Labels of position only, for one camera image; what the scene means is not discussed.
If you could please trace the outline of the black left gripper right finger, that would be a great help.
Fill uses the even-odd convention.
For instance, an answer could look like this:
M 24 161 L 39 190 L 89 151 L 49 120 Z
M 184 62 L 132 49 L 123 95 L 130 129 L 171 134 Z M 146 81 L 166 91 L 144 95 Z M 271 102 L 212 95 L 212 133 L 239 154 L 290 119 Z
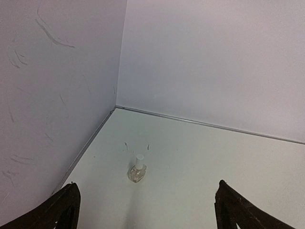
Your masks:
M 215 215 L 219 229 L 291 229 L 292 226 L 262 211 L 220 180 L 215 194 Z

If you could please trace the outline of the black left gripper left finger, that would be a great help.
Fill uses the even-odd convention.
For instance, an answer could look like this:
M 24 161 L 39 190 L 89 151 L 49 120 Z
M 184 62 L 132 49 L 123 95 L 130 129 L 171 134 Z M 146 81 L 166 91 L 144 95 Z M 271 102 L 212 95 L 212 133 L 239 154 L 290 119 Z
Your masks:
M 35 209 L 1 226 L 2 229 L 75 229 L 78 225 L 81 194 L 70 183 Z

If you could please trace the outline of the clear glitter nail polish bottle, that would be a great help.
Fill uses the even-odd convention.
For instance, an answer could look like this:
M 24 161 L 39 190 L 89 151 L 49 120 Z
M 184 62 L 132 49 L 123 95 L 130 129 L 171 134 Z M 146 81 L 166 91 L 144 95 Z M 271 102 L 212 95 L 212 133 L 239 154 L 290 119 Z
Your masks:
M 143 179 L 146 174 L 147 166 L 144 164 L 142 169 L 137 169 L 136 166 L 133 166 L 127 173 L 127 176 L 130 181 L 133 183 L 138 183 Z

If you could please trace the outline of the white nail polish cap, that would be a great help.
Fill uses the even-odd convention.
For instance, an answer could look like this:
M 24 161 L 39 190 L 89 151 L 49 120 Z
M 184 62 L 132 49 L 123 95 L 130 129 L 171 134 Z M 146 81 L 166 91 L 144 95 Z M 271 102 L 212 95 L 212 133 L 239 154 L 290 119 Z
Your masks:
M 143 168 L 143 160 L 144 160 L 144 155 L 142 154 L 137 154 L 136 155 L 136 162 L 135 162 L 135 168 L 138 170 L 141 170 Z

